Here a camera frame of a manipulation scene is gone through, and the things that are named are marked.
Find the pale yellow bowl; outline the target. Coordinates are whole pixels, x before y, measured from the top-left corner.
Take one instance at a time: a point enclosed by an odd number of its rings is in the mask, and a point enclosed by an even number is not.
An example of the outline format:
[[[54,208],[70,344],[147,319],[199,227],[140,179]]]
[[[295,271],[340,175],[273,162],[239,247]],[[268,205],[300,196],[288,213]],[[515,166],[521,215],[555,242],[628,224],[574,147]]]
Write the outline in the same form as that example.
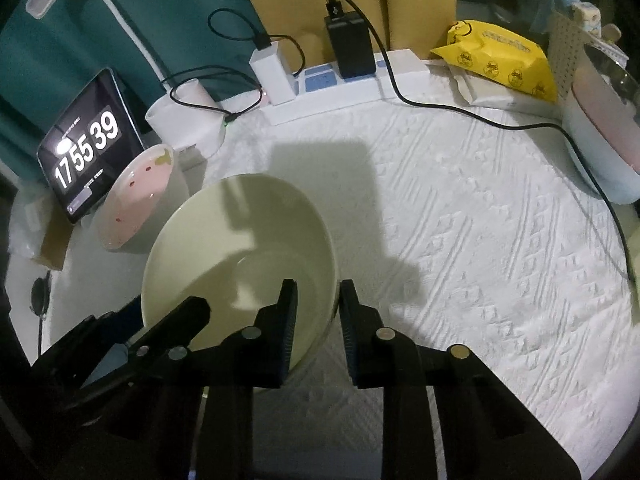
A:
[[[297,284],[291,365],[299,367],[334,317],[337,263],[326,222],[285,180],[224,178],[190,197],[158,234],[143,273],[143,325],[152,328],[182,300],[202,297],[210,321],[190,347],[213,347],[275,304],[286,280]]]

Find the pink strawberry bowl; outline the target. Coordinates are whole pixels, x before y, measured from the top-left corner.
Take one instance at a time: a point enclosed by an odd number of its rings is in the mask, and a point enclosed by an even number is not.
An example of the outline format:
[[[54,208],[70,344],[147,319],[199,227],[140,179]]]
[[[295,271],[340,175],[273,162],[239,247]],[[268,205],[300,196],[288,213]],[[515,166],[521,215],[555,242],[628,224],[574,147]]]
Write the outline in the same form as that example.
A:
[[[156,144],[138,155],[114,182],[94,218],[109,252],[149,252],[169,218],[190,197],[176,152]]]

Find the round black pouch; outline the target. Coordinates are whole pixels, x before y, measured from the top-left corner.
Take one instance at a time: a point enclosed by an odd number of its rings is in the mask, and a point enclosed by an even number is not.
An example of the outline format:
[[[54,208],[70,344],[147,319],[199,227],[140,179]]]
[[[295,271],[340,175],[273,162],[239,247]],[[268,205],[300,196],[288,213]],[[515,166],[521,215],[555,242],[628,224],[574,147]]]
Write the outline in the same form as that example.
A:
[[[30,292],[30,310],[38,318],[44,318],[49,310],[51,291],[51,273],[36,278]]]

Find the white tablecloth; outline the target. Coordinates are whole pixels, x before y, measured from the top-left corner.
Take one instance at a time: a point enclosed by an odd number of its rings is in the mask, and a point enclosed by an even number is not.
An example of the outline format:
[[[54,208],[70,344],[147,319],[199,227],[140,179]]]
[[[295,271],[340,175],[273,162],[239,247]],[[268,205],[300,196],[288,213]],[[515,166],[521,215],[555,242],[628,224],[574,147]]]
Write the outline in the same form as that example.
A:
[[[396,100],[278,126],[254,112],[186,174],[198,190],[250,172],[303,191],[360,300],[418,344],[469,346],[582,478],[604,479],[622,459],[639,404],[639,309],[612,217],[558,132]],[[43,348],[139,292],[145,256],[110,254],[84,227],[52,273]],[[352,385],[336,321],[285,387],[258,394],[258,471],[375,479],[381,393]]]

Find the cardboard box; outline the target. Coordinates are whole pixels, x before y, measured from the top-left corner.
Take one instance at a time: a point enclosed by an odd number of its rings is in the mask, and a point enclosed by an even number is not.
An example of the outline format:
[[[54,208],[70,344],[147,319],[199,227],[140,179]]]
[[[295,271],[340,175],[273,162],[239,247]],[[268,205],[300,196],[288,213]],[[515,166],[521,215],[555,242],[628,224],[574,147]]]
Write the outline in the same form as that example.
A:
[[[62,270],[73,229],[74,226],[67,219],[64,210],[55,206],[32,261],[49,270]]]

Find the white desk lamp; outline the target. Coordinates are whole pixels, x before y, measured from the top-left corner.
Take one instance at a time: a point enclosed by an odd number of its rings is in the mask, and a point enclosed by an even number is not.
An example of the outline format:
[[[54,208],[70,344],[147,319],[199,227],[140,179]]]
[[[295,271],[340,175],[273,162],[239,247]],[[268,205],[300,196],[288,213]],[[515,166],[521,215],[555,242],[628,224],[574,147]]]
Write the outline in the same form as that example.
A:
[[[224,143],[224,115],[204,78],[218,61],[203,37],[204,0],[27,0],[81,61],[113,67],[140,96],[146,120],[187,165]]]

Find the white power strip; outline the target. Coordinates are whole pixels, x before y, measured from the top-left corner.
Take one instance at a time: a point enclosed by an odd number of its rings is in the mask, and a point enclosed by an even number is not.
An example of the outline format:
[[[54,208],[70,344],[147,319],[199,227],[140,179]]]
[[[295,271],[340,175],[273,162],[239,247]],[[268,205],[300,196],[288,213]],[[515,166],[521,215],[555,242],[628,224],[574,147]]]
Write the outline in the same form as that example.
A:
[[[387,53],[398,89],[404,96],[424,92],[431,73],[424,61],[411,50]],[[295,79],[294,100],[274,105],[266,101],[260,111],[271,125],[281,125],[364,103],[396,98],[390,74],[381,53],[374,55],[376,70],[372,75],[343,79],[335,62],[306,68]]]

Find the tablet showing clock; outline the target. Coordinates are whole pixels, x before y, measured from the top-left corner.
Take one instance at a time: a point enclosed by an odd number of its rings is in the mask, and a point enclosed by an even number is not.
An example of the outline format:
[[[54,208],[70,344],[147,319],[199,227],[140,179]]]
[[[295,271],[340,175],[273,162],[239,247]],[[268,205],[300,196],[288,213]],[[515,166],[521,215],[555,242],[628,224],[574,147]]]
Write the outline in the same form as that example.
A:
[[[111,67],[82,88],[39,143],[36,157],[67,220],[77,223],[143,151],[143,103]]]

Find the white charger plug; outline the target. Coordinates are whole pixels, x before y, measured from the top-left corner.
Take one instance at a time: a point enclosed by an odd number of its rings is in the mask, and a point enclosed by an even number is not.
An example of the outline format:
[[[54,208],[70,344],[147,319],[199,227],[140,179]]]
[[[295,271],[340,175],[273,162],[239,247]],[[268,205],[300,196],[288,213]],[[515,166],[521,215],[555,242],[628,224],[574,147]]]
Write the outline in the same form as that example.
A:
[[[269,47],[255,49],[250,57],[250,68],[272,105],[284,104],[296,98],[295,77],[277,41]]]

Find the black power adapter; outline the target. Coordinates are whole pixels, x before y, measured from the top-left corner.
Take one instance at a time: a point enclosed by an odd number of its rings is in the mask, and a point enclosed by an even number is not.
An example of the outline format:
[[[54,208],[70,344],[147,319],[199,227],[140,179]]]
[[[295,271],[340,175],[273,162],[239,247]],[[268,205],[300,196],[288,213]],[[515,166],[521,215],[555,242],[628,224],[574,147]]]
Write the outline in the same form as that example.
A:
[[[326,18],[326,31],[343,79],[371,76],[375,73],[376,64],[368,25],[357,12],[331,10]]]

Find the yellow wipes packet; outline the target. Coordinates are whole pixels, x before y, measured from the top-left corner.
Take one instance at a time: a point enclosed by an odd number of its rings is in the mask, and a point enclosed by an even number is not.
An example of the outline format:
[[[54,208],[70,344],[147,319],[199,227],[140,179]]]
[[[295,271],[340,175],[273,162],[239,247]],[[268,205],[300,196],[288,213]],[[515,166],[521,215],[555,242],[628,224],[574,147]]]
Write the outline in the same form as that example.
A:
[[[558,90],[544,50],[501,26],[461,20],[447,32],[446,44],[431,52],[447,64],[468,70],[536,99],[555,103]]]

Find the teal curtain left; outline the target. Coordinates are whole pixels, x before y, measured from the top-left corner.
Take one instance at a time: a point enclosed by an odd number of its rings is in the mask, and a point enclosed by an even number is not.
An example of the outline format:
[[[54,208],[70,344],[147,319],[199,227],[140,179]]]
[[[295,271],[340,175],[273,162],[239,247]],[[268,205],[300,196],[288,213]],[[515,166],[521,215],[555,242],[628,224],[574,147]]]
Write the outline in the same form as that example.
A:
[[[252,46],[214,35],[207,19],[230,8],[258,24],[250,0],[112,1],[166,75],[248,66]],[[38,144],[99,70],[111,67],[144,105],[163,89],[102,0],[56,0],[40,20],[26,2],[1,0],[1,160],[17,177],[39,180]]]

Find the white perforated basket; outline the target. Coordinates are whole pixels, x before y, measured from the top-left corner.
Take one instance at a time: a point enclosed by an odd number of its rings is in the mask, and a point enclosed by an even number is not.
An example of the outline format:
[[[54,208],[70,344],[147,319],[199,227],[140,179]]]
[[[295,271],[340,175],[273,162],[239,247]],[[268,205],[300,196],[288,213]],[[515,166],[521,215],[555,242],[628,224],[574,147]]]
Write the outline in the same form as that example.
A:
[[[561,102],[573,82],[582,48],[595,47],[625,67],[628,55],[617,45],[622,33],[610,23],[603,25],[600,9],[582,0],[548,0],[548,60]]]

